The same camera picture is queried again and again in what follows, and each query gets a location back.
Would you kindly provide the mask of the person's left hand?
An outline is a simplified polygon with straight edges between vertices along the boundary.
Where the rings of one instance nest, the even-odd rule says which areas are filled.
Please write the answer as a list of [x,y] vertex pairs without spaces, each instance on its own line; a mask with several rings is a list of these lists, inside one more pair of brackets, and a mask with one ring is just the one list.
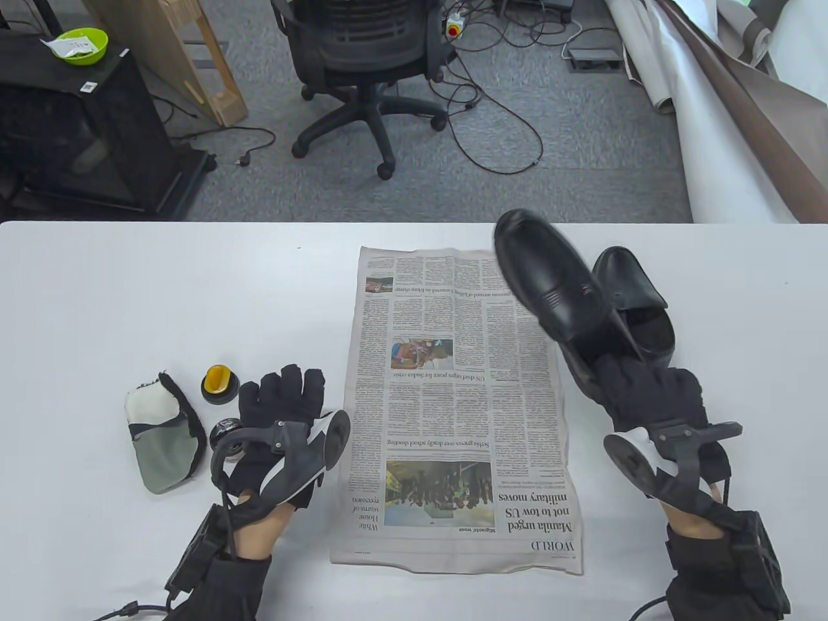
[[[300,422],[312,426],[321,417],[325,377],[320,369],[305,372],[296,364],[269,373],[260,382],[245,382],[239,388],[239,414],[245,427],[273,427],[277,422]],[[283,458],[266,444],[254,442],[230,474],[228,491],[234,497],[258,494],[265,476]]]

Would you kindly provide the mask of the person's right hand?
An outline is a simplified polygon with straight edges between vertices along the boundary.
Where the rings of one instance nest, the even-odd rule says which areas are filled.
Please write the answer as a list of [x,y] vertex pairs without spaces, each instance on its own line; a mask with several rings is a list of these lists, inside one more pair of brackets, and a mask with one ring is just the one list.
[[604,449],[623,476],[648,497],[692,514],[722,505],[732,475],[723,442],[743,426],[710,422],[696,376],[610,355],[598,358],[595,372],[613,422]]

